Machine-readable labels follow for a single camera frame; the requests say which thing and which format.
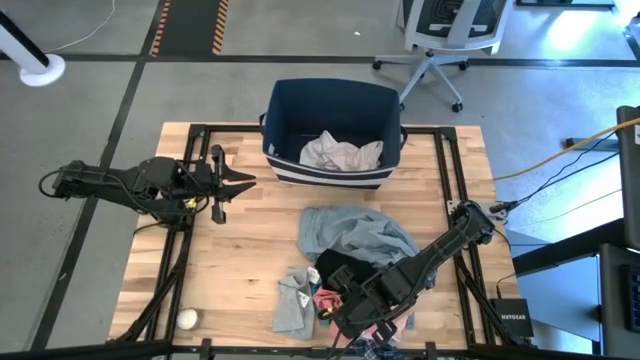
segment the white office chair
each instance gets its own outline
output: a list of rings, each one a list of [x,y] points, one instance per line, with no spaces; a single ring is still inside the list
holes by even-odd
[[[396,7],[396,25],[404,28],[405,50],[413,46],[424,48],[425,55],[378,55],[373,68],[380,70],[383,63],[420,63],[418,70],[400,94],[400,108],[411,89],[429,71],[444,82],[456,102],[454,112],[462,110],[462,96],[440,69],[440,65],[458,63],[460,70],[469,67],[468,56],[434,55],[433,50],[470,51],[482,49],[489,55],[498,51],[511,0],[399,0]]]

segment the butcher block tabletop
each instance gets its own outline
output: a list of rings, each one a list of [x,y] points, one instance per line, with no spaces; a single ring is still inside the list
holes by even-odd
[[[182,159],[190,125],[165,123],[156,155]],[[495,200],[480,127],[459,126],[456,132],[469,198]],[[310,265],[296,247],[298,221],[306,207],[360,205],[375,209],[396,220],[415,237],[420,248],[448,229],[431,134],[409,136],[400,165],[377,191],[281,183],[262,154],[259,132],[215,132],[210,145],[214,143],[223,147],[232,169],[255,175],[257,185],[224,204],[226,224],[214,223],[210,210],[197,215],[180,307],[199,310],[201,323],[191,331],[176,329],[174,344],[198,345],[203,338],[210,338],[215,346],[331,346],[329,329],[317,321],[312,340],[294,340],[272,332],[279,297],[277,281],[285,277],[290,266]],[[449,146],[445,146],[445,154],[456,199]],[[138,225],[153,222],[150,216],[140,216]],[[152,298],[166,232],[151,227],[135,235],[110,338],[121,335]],[[496,234],[489,245],[479,246],[478,251],[487,296],[495,297],[496,282],[514,273],[509,246]],[[471,268],[467,254],[464,256]],[[515,277],[502,281],[500,290],[503,297],[519,297]],[[476,341],[483,342],[480,310],[471,294],[469,298]],[[421,349],[430,341],[438,349],[466,349],[451,259],[438,269],[435,288],[421,293],[413,311],[415,328],[404,331],[399,348]],[[168,300],[161,309],[158,337],[163,336],[167,313]]]

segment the basket handle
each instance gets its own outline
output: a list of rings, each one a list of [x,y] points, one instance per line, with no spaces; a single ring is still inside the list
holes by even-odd
[[[404,144],[407,142],[407,138],[409,134],[407,133],[407,129],[404,126],[400,125],[400,150],[404,147]]]
[[[264,135],[264,117],[267,115],[267,113],[262,113],[260,116],[258,116],[258,124],[260,125],[260,134]]]

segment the navy blue laundry basket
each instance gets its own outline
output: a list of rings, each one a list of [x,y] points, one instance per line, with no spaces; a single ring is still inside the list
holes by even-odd
[[[260,125],[262,151],[278,179],[306,185],[377,189],[398,166],[407,139],[395,90],[339,79],[276,81]],[[325,130],[357,147],[383,141],[380,166],[331,171],[300,164],[302,148]]]

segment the red cloth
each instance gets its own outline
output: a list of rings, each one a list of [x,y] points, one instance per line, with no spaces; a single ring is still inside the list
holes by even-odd
[[[323,289],[322,287],[318,289],[318,292],[316,292],[315,295],[313,295],[313,301],[316,303],[316,306],[320,311],[326,310],[328,308],[337,309],[340,306],[342,306],[342,299],[340,298],[340,295],[337,292],[326,290],[326,289]],[[393,320],[393,324],[398,328],[398,330],[396,331],[395,335],[393,335],[393,338],[392,338],[396,343],[400,342],[400,337],[402,335],[402,332],[404,331],[404,328],[407,326],[408,317],[409,317],[409,313],[405,312],[402,316]],[[360,337],[363,337],[365,339],[372,339],[371,334],[373,334],[377,329],[378,327],[373,325],[369,327],[367,330],[363,331]],[[331,326],[329,327],[329,332],[333,336],[338,335],[338,326],[333,321],[331,322]],[[338,340],[338,344],[346,345],[349,343],[349,341],[350,341],[349,338],[347,338],[344,335],[340,335],[340,340]]]

